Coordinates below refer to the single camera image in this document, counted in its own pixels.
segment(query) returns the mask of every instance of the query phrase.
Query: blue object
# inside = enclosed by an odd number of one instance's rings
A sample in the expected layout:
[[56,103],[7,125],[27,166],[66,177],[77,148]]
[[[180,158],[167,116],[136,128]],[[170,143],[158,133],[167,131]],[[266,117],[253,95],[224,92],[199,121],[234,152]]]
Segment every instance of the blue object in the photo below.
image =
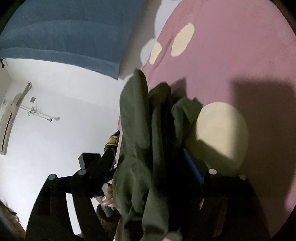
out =
[[60,62],[118,79],[144,0],[26,0],[0,35],[0,58]]
[[204,177],[202,176],[201,172],[198,170],[198,168],[196,167],[196,165],[194,164],[191,156],[189,155],[188,151],[186,148],[183,149],[184,152],[184,156],[186,159],[187,164],[190,167],[190,170],[192,171],[194,178],[198,181],[198,183],[200,185],[204,184],[205,180]]

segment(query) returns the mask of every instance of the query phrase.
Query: cream polka dot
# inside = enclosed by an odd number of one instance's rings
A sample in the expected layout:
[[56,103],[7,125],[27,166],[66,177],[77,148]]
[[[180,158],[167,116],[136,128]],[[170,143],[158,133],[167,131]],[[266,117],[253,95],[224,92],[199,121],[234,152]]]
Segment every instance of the cream polka dot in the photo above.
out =
[[181,31],[175,37],[170,55],[172,57],[177,57],[181,53],[183,53],[187,45],[191,41],[193,34],[194,26],[192,23],[188,23],[181,29]]
[[150,59],[149,59],[149,63],[150,64],[154,64],[158,55],[160,54],[160,52],[162,51],[162,47],[160,45],[159,42],[156,42],[152,51],[151,51],[151,54],[150,54]]
[[224,176],[234,176],[248,147],[246,121],[233,106],[214,102],[204,106],[186,145],[194,159]]

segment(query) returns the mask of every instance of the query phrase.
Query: air conditioner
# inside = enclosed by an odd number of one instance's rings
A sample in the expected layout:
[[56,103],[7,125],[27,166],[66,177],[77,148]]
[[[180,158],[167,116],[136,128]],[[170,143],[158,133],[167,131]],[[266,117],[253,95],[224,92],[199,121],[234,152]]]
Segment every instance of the air conditioner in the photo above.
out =
[[16,96],[14,100],[4,100],[0,107],[0,155],[6,155],[10,132],[13,122],[20,108],[20,104],[25,95],[31,89],[29,82],[22,94]]

